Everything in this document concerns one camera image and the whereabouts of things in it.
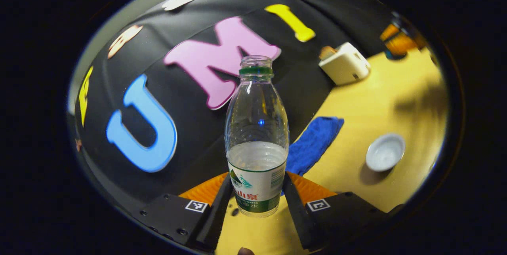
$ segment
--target plastic water bottle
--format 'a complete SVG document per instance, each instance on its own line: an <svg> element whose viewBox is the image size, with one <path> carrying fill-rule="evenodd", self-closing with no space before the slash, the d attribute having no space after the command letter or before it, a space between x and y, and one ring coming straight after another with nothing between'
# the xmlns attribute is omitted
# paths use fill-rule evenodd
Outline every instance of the plastic water bottle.
<svg viewBox="0 0 507 255"><path fill-rule="evenodd" d="M241 60L241 84L229 104L225 147L239 210L268 217L278 209L288 155L287 114L271 83L271 59Z"/></svg>

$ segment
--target letter m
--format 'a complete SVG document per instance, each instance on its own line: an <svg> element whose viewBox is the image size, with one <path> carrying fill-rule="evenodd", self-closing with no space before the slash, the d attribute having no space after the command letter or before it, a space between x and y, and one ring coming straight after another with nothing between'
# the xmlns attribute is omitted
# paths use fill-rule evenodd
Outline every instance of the letter m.
<svg viewBox="0 0 507 255"><path fill-rule="evenodd" d="M243 49L248 55L268 56L276 59L281 49L263 40L241 22L239 17L224 19L214 26L219 45L185 40L174 47L164 58L166 65L181 67L208 95L210 109L221 108L236 89L232 80L223 81L212 69L238 76Z"/></svg>

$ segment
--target yellow surface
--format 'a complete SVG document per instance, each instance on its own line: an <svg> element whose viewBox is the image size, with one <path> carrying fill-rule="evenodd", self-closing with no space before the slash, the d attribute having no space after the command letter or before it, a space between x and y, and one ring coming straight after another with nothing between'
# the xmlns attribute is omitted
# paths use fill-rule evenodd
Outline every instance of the yellow surface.
<svg viewBox="0 0 507 255"><path fill-rule="evenodd" d="M344 118L345 124L304 177L333 192L354 192L387 212L407 201L431 170L444 139L447 92L427 49L413 49L399 61L388 60L384 53L368 61L370 76L334 88L315 114ZM404 137L404 156L391 172L372 172L364 163L366 151L378 136L390 132ZM241 213L232 217L236 200L230 204L217 255L235 255L241 247L256 255L308 254L301 248L285 197L278 211L265 219Z"/></svg>

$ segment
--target green bottle cap ring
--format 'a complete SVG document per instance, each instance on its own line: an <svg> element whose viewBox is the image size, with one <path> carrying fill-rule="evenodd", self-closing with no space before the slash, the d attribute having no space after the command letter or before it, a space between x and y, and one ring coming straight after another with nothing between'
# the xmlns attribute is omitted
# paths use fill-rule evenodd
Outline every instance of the green bottle cap ring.
<svg viewBox="0 0 507 255"><path fill-rule="evenodd" d="M273 74L273 69L268 67L248 67L248 68L242 68L239 69L239 74Z"/></svg>

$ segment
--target foam letter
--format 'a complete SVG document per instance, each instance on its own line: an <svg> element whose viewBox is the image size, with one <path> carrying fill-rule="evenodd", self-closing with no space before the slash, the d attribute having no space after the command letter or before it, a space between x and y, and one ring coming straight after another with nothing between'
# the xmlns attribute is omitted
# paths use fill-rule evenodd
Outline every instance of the foam letter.
<svg viewBox="0 0 507 255"><path fill-rule="evenodd" d="M193 0L168 0L163 5L162 8L164 10L174 10L175 8L179 8L180 6L184 6Z"/></svg>
<svg viewBox="0 0 507 255"><path fill-rule="evenodd" d="M176 126L171 116L145 87L146 75L139 76L125 92L123 104L133 105L152 125L157 134L150 147L142 146L122 124L122 114L116 110L107 124L107 140L118 149L135 166L145 172L162 170L171 160L176 150Z"/></svg>
<svg viewBox="0 0 507 255"><path fill-rule="evenodd" d="M211 68L238 76L242 55L241 47L248 55L263 55L276 59L281 50L269 44L245 26L239 17L230 17L215 24L219 45L185 40L174 47L164 58L164 63L176 63L190 75L206 94L210 109L221 108L232 97L236 84L223 81Z"/></svg>
<svg viewBox="0 0 507 255"><path fill-rule="evenodd" d="M120 34L120 36L118 36L112 42L111 46L109 46L109 53L107 53L107 58L112 58L116 52L118 52L123 47L123 45L125 45L125 43L133 39L134 36L136 36L139 31L141 31L141 29L143 29L143 26L133 25L125 30L122 34Z"/></svg>
<svg viewBox="0 0 507 255"><path fill-rule="evenodd" d="M92 71L93 66L91 66L88 73L86 73L85 79L83 80L83 84L81 85L81 89L79 91L79 107L81 109L81 125L83 127L85 127L86 108L88 107L88 86Z"/></svg>
<svg viewBox="0 0 507 255"><path fill-rule="evenodd" d="M301 42L307 42L315 36L315 32L307 27L290 11L290 8L284 4L272 4L265 8L266 11L279 16L286 24L294 30L295 38Z"/></svg>

